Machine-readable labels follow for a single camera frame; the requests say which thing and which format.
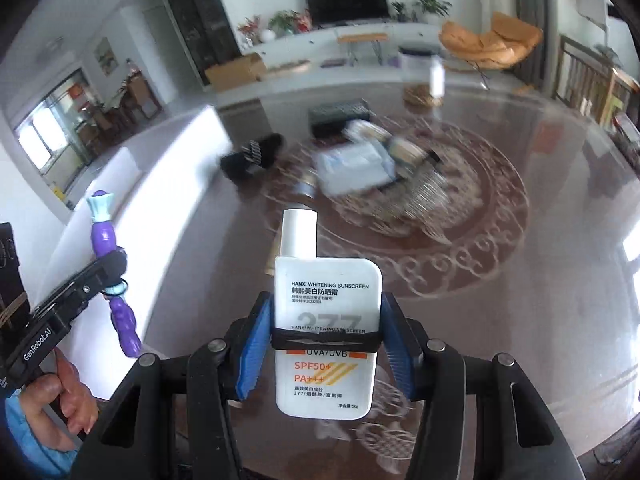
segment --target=television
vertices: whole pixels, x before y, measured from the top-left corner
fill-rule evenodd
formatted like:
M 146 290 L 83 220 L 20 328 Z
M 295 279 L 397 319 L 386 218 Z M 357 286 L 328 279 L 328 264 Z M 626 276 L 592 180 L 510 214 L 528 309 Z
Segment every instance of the television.
M 315 26 L 389 17 L 386 0 L 306 0 Z

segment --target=purple object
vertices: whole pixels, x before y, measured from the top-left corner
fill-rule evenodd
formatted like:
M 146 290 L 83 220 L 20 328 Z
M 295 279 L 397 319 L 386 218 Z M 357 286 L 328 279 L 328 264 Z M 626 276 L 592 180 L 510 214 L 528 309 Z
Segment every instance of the purple object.
M 87 199 L 94 220 L 94 225 L 91 227 L 91 245 L 98 258 L 115 251 L 118 247 L 116 232 L 109 212 L 112 201 L 113 195 L 102 190 L 96 191 L 91 198 Z M 126 284 L 124 282 L 107 290 L 111 309 L 111 324 L 118 333 L 120 348 L 122 348 L 124 355 L 138 357 L 142 352 L 142 343 L 136 334 L 136 316 L 122 297 L 125 290 Z

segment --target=dining table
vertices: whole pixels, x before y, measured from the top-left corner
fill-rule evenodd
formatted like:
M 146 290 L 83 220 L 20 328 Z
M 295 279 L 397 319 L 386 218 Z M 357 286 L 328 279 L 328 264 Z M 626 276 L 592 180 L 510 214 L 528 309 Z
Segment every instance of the dining table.
M 266 270 L 282 212 L 300 201 L 296 184 L 330 146 L 312 137 L 308 111 L 364 99 L 372 122 L 438 153 L 448 200 L 420 218 L 394 218 L 380 214 L 386 189 L 337 197 L 316 189 L 305 204 L 318 212 L 318 256 L 373 261 L 405 316 L 461 354 L 508 352 L 572 451 L 587 452 L 640 412 L 638 178 L 606 131 L 537 92 L 451 84 L 435 108 L 403 95 L 402 84 L 345 84 L 220 108 L 236 146 L 271 132 L 286 145 L 249 179 L 213 179 L 145 343 L 189 354 L 273 291 Z M 381 350 L 364 418 L 284 415 L 270 349 L 255 389 L 229 409 L 248 469 L 283 480 L 374 480 L 406 472 L 423 403 L 400 392 Z M 468 396 L 461 478 L 472 477 L 475 409 Z

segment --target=metal bolt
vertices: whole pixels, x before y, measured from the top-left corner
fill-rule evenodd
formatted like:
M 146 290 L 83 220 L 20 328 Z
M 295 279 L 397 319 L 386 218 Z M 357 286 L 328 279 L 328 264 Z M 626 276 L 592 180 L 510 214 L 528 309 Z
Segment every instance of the metal bolt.
M 151 366 L 156 362 L 156 356 L 154 354 L 143 354 L 140 356 L 140 359 L 138 359 L 138 362 L 140 366 Z
M 224 339 L 214 339 L 207 345 L 207 348 L 212 352 L 222 352 L 226 348 Z
M 427 348 L 432 352 L 443 352 L 447 345 L 440 339 L 429 339 L 427 341 Z
M 516 359 L 514 359 L 510 354 L 502 352 L 501 354 L 498 354 L 498 362 L 502 366 L 513 366 Z

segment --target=sunscreen bottle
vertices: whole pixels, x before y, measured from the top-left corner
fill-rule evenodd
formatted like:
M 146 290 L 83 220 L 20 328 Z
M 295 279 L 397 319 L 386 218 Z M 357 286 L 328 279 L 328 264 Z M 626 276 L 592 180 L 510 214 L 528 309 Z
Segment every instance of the sunscreen bottle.
M 275 261 L 274 326 L 349 334 L 377 332 L 382 274 L 363 258 L 317 258 L 318 214 L 287 209 Z M 371 407 L 375 353 L 275 351 L 276 403 L 290 416 L 353 420 Z

